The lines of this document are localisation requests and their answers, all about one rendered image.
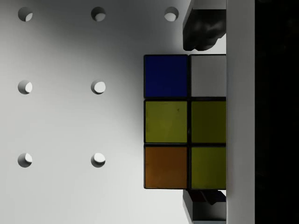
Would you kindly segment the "puzzle cube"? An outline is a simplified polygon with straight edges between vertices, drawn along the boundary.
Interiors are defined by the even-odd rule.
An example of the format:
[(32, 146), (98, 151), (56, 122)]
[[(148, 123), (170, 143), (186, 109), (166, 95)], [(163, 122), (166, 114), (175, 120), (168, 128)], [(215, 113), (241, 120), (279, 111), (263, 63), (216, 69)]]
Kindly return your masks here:
[(227, 57), (145, 55), (144, 187), (226, 189)]

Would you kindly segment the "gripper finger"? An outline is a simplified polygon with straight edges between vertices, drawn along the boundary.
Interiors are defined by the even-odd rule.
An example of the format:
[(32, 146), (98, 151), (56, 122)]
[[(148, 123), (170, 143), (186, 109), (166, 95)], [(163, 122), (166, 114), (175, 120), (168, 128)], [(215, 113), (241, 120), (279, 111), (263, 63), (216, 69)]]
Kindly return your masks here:
[(189, 224), (226, 224), (226, 196), (219, 190), (183, 190)]
[(227, 30), (227, 0), (191, 0), (183, 21), (183, 49), (206, 51)]

